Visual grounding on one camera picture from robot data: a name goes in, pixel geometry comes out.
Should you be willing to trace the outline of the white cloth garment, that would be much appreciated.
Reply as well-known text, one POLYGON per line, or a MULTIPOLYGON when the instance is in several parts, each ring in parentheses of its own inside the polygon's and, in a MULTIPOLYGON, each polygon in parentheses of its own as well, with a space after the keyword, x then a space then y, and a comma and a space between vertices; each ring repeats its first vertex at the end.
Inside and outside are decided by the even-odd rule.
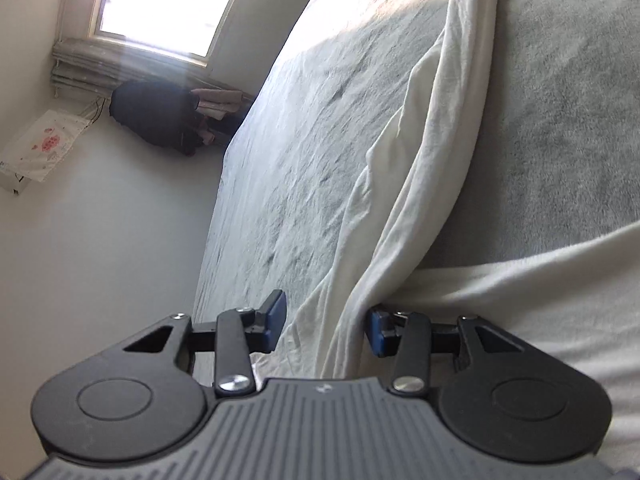
POLYGON ((334 263, 260 376, 373 367, 372 304, 473 312, 590 375, 639 461, 639 0, 449 0, 334 263))

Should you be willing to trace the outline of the dark hanging clothes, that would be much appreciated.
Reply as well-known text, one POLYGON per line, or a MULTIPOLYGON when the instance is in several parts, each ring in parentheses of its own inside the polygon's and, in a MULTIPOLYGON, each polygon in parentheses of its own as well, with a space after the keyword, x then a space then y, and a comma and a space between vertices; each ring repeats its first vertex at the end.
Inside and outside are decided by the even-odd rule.
POLYGON ((110 116, 146 143, 192 156, 228 143, 248 112, 241 91, 188 89, 170 81, 126 81, 111 94, 110 116))

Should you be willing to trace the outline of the grey bed blanket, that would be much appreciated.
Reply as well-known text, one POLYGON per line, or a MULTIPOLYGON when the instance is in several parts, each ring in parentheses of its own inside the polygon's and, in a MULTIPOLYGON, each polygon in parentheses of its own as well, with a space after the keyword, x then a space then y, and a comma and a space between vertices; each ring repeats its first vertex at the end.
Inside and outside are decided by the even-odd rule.
POLYGON ((291 325, 334 263, 370 149, 402 110, 448 6, 310 0, 224 156, 196 293, 199 320, 254 306, 280 288, 285 330, 291 325))

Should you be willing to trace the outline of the white bag with red print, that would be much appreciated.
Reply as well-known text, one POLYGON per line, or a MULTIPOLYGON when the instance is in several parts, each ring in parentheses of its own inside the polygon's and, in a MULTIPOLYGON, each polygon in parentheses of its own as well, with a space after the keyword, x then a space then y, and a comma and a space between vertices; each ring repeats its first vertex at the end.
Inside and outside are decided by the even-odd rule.
POLYGON ((29 183, 41 183, 58 166, 91 120, 47 110, 1 151, 1 187, 20 195, 29 183))

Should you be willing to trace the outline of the grey patterned curtain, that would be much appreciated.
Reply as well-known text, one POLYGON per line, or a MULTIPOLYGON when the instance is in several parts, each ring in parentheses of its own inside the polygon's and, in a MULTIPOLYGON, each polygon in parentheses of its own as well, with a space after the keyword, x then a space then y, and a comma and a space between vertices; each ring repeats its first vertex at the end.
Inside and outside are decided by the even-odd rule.
POLYGON ((184 88, 231 90, 213 80, 206 69, 189 61, 108 41, 67 38, 52 48, 51 86, 110 96, 130 80, 170 81, 184 88))

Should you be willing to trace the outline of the window with bars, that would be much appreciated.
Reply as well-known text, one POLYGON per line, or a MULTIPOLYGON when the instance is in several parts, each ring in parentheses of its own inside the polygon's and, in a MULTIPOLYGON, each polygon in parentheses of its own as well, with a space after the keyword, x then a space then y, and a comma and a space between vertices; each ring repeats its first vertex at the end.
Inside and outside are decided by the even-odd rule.
POLYGON ((235 0, 96 0, 91 32, 119 47, 208 63, 235 0))

